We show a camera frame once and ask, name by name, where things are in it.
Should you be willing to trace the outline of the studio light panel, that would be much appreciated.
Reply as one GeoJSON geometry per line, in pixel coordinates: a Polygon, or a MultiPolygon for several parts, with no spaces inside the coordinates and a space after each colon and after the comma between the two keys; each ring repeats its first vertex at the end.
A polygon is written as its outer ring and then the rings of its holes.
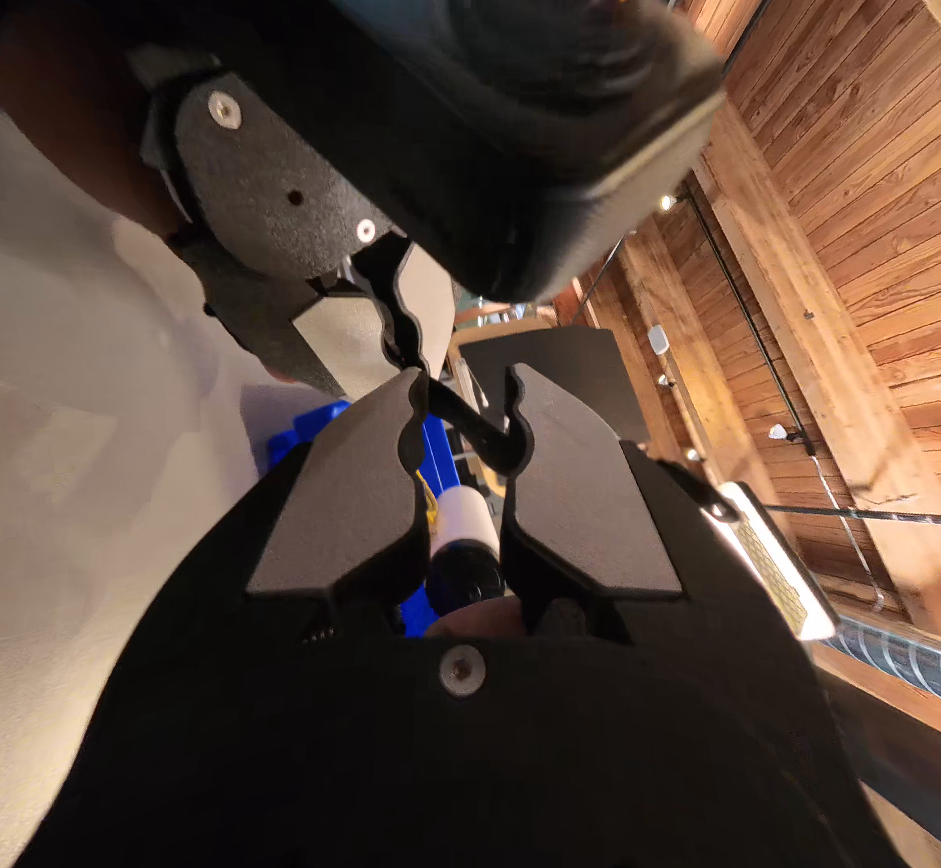
{"type": "Polygon", "coordinates": [[[702,510],[714,533],[759,582],[796,639],[823,642],[836,636],[839,614],[750,487],[725,482],[714,489],[712,501],[702,510]]]}

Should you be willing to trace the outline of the white bottle with black cap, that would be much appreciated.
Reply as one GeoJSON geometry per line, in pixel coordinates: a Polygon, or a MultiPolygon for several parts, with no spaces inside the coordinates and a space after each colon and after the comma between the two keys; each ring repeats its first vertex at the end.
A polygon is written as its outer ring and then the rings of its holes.
{"type": "Polygon", "coordinates": [[[425,593],[444,617],[467,606],[504,596],[500,541],[485,498],[457,485],[437,498],[425,593]]]}

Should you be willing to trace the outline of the person's left hand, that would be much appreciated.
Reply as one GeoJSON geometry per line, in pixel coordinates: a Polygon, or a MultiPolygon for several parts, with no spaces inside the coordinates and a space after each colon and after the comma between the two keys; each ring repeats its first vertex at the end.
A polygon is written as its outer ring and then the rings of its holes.
{"type": "Polygon", "coordinates": [[[2,110],[66,179],[161,239],[184,223],[139,153],[148,95],[85,4],[5,0],[2,110]]]}

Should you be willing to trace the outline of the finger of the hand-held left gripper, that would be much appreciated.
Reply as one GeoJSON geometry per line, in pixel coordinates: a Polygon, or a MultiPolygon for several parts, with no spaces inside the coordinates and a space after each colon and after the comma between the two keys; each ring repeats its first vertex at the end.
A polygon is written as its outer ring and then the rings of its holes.
{"type": "Polygon", "coordinates": [[[318,279],[322,295],[293,326],[346,399],[360,399],[402,370],[427,370],[418,318],[406,306],[405,267],[416,245],[383,236],[318,279]]]}
{"type": "Polygon", "coordinates": [[[395,295],[417,333],[417,355],[439,380],[453,335],[455,302],[450,274],[415,243],[395,273],[395,295]]]}

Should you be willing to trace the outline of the silver ventilation duct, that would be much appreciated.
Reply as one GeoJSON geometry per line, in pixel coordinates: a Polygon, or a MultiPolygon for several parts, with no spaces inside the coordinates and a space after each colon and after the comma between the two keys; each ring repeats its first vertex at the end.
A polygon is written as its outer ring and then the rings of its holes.
{"type": "Polygon", "coordinates": [[[933,640],[842,615],[834,635],[823,640],[822,644],[909,686],[940,697],[940,646],[933,640]]]}

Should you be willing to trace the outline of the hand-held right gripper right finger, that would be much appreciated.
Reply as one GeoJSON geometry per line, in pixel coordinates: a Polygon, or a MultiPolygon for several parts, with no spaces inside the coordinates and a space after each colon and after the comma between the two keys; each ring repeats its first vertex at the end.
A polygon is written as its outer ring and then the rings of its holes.
{"type": "Polygon", "coordinates": [[[510,436],[501,565],[528,632],[561,612],[588,634],[621,634],[618,606],[670,603],[684,589],[615,431],[525,364],[506,383],[510,436]]]}

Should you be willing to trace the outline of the blue plastic bin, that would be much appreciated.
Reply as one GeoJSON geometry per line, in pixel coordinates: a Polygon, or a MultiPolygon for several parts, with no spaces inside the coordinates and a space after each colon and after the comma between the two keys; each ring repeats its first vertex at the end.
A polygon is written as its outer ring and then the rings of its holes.
{"type": "MultiPolygon", "coordinates": [[[[338,400],[294,418],[292,427],[271,436],[265,446],[265,473],[281,462],[296,446],[312,442],[317,435],[350,406],[348,401],[338,400]]],[[[422,424],[424,458],[420,475],[429,485],[434,498],[460,481],[453,460],[452,447],[444,422],[428,415],[422,424]]],[[[439,618],[428,601],[424,587],[419,587],[399,607],[405,636],[420,638],[439,618]]]]}

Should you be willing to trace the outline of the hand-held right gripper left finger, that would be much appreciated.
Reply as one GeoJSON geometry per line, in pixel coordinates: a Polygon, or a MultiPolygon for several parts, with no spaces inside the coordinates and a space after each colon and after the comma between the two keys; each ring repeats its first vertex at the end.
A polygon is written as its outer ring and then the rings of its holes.
{"type": "Polygon", "coordinates": [[[342,611],[394,610],[430,563],[419,469],[426,372],[406,368],[317,435],[246,585],[256,600],[308,600],[333,625],[342,611]]]}

